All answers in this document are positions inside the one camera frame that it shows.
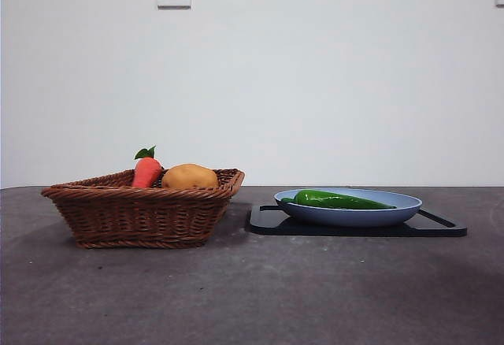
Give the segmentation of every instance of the plate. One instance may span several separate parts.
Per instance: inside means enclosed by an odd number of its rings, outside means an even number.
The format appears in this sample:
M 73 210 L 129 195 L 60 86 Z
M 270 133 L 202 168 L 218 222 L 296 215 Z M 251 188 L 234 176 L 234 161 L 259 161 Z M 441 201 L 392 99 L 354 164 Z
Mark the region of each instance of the plate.
M 358 198 L 382 202 L 395 209 L 383 210 L 349 210 L 325 209 L 321 207 L 303 206 L 295 203 L 282 202 L 282 198 L 294 198 L 298 191 L 310 189 L 329 191 L 331 193 L 353 195 Z M 303 189 L 286 190 L 274 195 L 276 204 L 294 219 L 314 224 L 336 225 L 343 227 L 383 227 L 401 224 L 412 218 L 420 209 L 422 201 L 409 195 L 389 191 L 354 189 L 346 187 L 305 187 Z

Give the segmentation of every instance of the wicker basket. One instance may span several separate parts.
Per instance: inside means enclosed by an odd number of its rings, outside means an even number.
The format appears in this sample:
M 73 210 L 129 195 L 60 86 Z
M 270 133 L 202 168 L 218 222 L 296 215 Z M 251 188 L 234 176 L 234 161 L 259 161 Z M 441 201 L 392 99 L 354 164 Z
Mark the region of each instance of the wicker basket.
M 219 180 L 214 188 L 161 188 L 166 170 L 153 187 L 131 187 L 130 169 L 53 185 L 41 194 L 53 201 L 78 247 L 200 247 L 245 177 L 238 169 L 214 171 Z

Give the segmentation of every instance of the black tray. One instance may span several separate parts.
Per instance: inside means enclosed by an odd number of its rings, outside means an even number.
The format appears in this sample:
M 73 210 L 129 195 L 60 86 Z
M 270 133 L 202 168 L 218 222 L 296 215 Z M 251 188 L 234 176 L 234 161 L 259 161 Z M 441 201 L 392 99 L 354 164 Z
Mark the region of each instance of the black tray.
M 298 221 L 278 206 L 254 206 L 247 226 L 260 235 L 288 236 L 379 236 L 379 237 L 460 237 L 467 227 L 426 210 L 399 225 L 375 228 L 336 227 Z

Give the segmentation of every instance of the orange carrot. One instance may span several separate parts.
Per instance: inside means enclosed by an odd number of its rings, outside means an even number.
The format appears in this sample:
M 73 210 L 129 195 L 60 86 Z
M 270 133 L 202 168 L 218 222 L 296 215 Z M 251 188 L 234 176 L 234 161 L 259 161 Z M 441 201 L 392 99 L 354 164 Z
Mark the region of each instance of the orange carrot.
M 135 160 L 139 158 L 136 163 L 135 177 L 133 178 L 133 187 L 151 187 L 154 181 L 161 174 L 161 164 L 154 158 L 154 148 L 143 148 L 138 151 Z

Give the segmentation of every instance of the green chili pepper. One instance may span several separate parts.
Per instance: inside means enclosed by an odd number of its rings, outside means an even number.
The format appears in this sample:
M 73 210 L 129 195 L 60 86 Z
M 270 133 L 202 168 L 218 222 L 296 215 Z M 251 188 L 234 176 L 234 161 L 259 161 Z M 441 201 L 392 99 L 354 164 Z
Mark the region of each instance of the green chili pepper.
M 325 209 L 382 210 L 396 208 L 371 199 L 319 190 L 301 190 L 294 198 L 282 198 L 282 202 Z

